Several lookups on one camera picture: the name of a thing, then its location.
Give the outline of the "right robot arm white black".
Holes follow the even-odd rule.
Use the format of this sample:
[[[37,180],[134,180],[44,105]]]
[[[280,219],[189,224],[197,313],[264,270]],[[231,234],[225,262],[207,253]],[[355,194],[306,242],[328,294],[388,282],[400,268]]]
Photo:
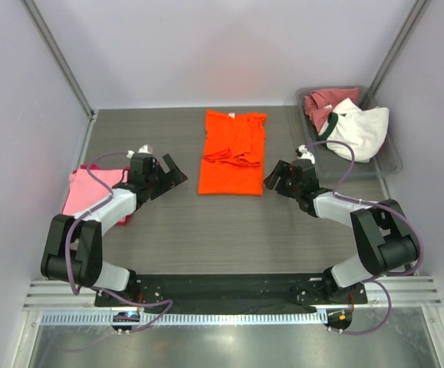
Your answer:
[[[353,230],[356,254],[322,274],[322,294],[331,303],[341,302],[363,281],[421,260],[421,241],[395,200],[368,202],[324,188],[309,159],[278,161],[264,184],[295,199],[302,212]]]

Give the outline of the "orange t shirt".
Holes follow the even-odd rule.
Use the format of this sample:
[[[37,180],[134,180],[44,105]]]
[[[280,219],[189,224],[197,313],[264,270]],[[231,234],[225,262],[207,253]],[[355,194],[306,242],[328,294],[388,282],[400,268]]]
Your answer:
[[[206,111],[200,195],[263,194],[266,121],[265,113]]]

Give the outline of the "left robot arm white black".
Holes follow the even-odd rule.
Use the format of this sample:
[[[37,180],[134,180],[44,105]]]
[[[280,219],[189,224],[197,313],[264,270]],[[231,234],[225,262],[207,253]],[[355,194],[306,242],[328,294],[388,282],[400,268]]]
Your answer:
[[[86,168],[89,177],[104,187],[106,194],[73,215],[53,217],[41,259],[41,275],[68,283],[73,294],[89,288],[130,306],[135,305],[140,296],[136,272],[104,260],[103,236],[146,202],[188,178],[169,154],[157,159],[143,147],[124,155],[130,164],[114,185],[93,173],[91,166]]]

